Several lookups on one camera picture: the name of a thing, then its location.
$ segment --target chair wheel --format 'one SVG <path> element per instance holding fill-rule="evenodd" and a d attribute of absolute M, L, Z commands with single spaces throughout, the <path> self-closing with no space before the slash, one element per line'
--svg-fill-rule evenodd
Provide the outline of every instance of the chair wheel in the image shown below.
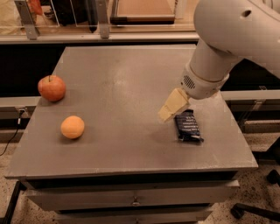
<path fill-rule="evenodd" d="M 242 216 L 244 215 L 244 211 L 236 208 L 235 206 L 230 209 L 230 213 L 237 219 L 239 220 L 240 218 L 242 218 Z"/>
<path fill-rule="evenodd" d="M 266 179 L 272 184 L 274 185 L 275 183 L 277 183 L 277 171 L 273 170 L 269 173 L 269 175 L 266 177 Z"/>

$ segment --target apple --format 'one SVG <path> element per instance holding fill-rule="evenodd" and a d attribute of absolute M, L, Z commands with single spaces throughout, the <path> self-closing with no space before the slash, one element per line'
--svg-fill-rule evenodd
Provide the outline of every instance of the apple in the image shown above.
<path fill-rule="evenodd" d="M 65 96 L 65 82 L 57 75 L 47 75 L 38 82 L 38 91 L 50 102 L 57 102 Z"/>

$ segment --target speckled floor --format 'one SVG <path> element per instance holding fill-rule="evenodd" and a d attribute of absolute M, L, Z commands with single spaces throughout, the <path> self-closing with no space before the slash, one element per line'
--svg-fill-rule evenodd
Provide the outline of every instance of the speckled floor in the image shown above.
<path fill-rule="evenodd" d="M 6 145 L 5 138 L 12 133 L 6 133 L 5 137 L 0 135 L 0 152 Z M 261 135 L 267 140 L 260 140 L 260 136 L 247 135 L 249 145 L 252 147 L 266 148 L 273 144 L 280 134 Z M 10 197 L 15 185 L 15 181 L 4 178 L 4 170 L 9 164 L 12 154 L 17 147 L 17 141 L 9 145 L 6 153 L 0 157 L 0 217 L 3 217 L 10 201 Z M 269 209 L 280 212 L 280 187 L 278 185 L 269 184 L 266 180 L 266 175 L 273 169 L 280 172 L 280 166 L 276 163 L 260 164 L 257 170 L 240 171 L 237 174 L 237 179 L 240 182 L 240 188 L 224 203 L 213 205 L 213 213 L 199 224 L 271 224 L 278 223 L 260 216 L 245 213 L 245 215 L 237 220 L 230 213 L 230 208 L 235 203 L 244 203 L 251 206 L 258 206 L 260 208 Z M 55 220 L 55 213 L 42 211 L 39 207 L 29 201 L 25 196 L 20 194 L 16 210 L 11 223 L 18 224 L 57 224 Z"/>

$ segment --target cable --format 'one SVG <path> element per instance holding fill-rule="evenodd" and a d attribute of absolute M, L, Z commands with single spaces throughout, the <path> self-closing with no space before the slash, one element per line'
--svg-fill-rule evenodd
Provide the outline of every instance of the cable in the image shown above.
<path fill-rule="evenodd" d="M 0 154 L 0 157 L 7 151 L 7 148 L 8 148 L 8 146 L 9 146 L 9 143 L 10 143 L 11 140 L 14 139 L 14 137 L 17 135 L 18 130 L 19 130 L 19 126 L 20 126 L 20 122 L 21 122 L 21 116 L 22 116 L 23 113 L 24 113 L 23 110 L 20 110 L 20 111 L 19 111 L 19 113 L 18 113 L 18 119 L 17 119 L 17 130 L 16 130 L 15 134 L 13 135 L 13 137 L 10 138 L 10 140 L 9 140 L 8 143 L 6 144 L 5 149 L 4 149 L 3 152 Z"/>

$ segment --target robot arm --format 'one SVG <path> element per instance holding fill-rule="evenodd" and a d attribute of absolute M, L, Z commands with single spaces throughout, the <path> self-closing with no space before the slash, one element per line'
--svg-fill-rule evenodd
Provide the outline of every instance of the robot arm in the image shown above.
<path fill-rule="evenodd" d="M 181 82 L 188 95 L 210 97 L 243 59 L 280 79 L 279 9 L 279 0 L 200 0 L 194 14 L 200 40 Z"/>

